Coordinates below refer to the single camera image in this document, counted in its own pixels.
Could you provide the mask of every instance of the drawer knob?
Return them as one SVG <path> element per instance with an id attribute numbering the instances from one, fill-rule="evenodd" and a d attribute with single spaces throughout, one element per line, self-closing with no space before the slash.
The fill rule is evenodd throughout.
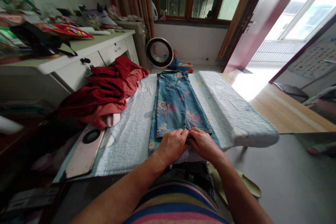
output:
<path id="1" fill-rule="evenodd" d="M 87 58 L 81 58 L 80 61 L 81 61 L 82 63 L 88 63 L 88 64 L 91 63 L 91 60 L 89 60 L 89 59 L 87 59 Z"/>

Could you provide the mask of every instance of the wooden table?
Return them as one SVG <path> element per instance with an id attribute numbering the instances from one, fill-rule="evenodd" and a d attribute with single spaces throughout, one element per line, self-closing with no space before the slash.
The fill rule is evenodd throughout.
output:
<path id="1" fill-rule="evenodd" d="M 259 76 L 239 70 L 221 74 L 280 134 L 336 132 L 336 125 Z"/>

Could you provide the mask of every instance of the red package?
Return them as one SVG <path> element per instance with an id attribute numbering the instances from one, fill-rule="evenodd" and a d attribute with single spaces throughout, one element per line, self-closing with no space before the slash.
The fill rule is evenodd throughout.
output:
<path id="1" fill-rule="evenodd" d="M 56 35 L 58 37 L 61 37 L 62 39 L 70 39 L 72 37 L 80 37 L 80 38 L 91 38 L 94 39 L 90 34 L 86 33 L 85 31 L 82 31 L 81 29 L 71 26 L 71 25 L 65 25 L 65 24 L 45 24 L 45 23 L 38 23 L 34 24 L 38 28 L 41 29 L 41 31 L 48 33 L 50 35 Z"/>

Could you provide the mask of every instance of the bag strap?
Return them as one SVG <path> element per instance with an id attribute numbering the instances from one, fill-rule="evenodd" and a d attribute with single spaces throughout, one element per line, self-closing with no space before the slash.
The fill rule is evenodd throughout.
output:
<path id="1" fill-rule="evenodd" d="M 64 51 L 64 50 L 61 50 L 59 48 L 57 48 L 56 50 L 59 52 L 59 53 L 63 53 L 65 55 L 68 55 L 68 56 L 78 56 L 78 54 L 71 48 L 71 45 L 70 45 L 70 42 L 68 40 L 63 40 L 62 41 L 64 44 L 66 44 L 68 47 L 70 47 L 70 49 L 73 51 L 73 54 L 71 52 L 67 52 L 67 51 Z"/>

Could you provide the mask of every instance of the person's left hand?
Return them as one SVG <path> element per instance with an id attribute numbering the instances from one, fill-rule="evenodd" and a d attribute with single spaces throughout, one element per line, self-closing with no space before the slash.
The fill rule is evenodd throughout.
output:
<path id="1" fill-rule="evenodd" d="M 178 160 L 188 149 L 188 145 L 185 144 L 188 134 L 187 129 L 178 129 L 163 136 L 161 144 L 154 154 L 162 160 L 166 167 Z"/>

